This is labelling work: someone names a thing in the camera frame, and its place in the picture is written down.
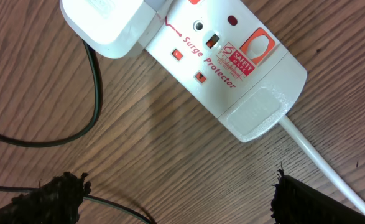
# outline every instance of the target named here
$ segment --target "white power strip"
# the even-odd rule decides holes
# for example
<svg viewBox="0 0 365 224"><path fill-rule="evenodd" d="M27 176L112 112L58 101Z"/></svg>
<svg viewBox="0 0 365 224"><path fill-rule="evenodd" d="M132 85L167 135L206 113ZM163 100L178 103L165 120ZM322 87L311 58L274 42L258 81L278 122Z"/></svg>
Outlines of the white power strip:
<svg viewBox="0 0 365 224"><path fill-rule="evenodd" d="M242 142L277 124L307 78L239 0L175 1L146 50Z"/></svg>
<svg viewBox="0 0 365 224"><path fill-rule="evenodd" d="M286 117L307 71L240 0L60 0L60 5L70 27L105 57L131 57L146 48L240 141L279 122L365 214L365 202Z"/></svg>

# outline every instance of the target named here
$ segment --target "power adapter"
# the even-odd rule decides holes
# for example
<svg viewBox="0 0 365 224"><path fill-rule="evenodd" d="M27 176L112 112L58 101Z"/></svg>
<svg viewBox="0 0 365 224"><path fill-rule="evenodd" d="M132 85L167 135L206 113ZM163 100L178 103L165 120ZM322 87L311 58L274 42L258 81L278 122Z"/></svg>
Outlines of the power adapter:
<svg viewBox="0 0 365 224"><path fill-rule="evenodd" d="M240 141L277 123L365 214L287 112L307 71L240 0L60 0L70 27L108 58L146 49Z"/></svg>

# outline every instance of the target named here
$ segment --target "wooden surface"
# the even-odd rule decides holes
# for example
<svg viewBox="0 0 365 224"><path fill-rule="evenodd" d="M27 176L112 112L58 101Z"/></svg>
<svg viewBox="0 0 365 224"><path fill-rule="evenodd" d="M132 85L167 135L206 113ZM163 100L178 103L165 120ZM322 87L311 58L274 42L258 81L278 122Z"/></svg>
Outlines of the wooden surface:
<svg viewBox="0 0 365 224"><path fill-rule="evenodd" d="M308 70L292 121L365 199L365 0L244 2ZM273 223L271 185L282 162L352 207L279 125L240 143L147 52L99 59L99 123L62 147L0 143L0 185L89 172L93 195L137 209L135 200L158 223ZM0 0L0 133L69 136L88 122L93 100L84 47L58 0ZM14 196L0 193L0 207ZM85 202L79 223L139 222Z"/></svg>

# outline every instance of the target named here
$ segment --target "white cable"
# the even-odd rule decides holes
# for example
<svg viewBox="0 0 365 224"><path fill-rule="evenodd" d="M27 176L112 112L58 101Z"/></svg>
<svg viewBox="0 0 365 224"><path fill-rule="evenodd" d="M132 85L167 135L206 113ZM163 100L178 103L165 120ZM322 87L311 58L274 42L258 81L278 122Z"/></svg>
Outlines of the white cable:
<svg viewBox="0 0 365 224"><path fill-rule="evenodd" d="M293 122L284 116L279 124L287 131L294 141L302 148L307 156L319 167L324 175L347 197L356 208L365 215L365 202L353 191L348 184L330 167L330 165L322 158L318 151L304 137L304 135L295 127Z"/></svg>

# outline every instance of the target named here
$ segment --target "power outlet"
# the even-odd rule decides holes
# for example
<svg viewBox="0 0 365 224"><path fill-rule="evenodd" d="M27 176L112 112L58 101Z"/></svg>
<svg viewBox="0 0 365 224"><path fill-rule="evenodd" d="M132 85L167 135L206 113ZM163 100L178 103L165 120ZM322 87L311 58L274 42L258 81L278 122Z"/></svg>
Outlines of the power outlet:
<svg viewBox="0 0 365 224"><path fill-rule="evenodd" d="M174 0L163 19L146 50L240 141L270 130L301 94L307 71L240 0Z"/></svg>

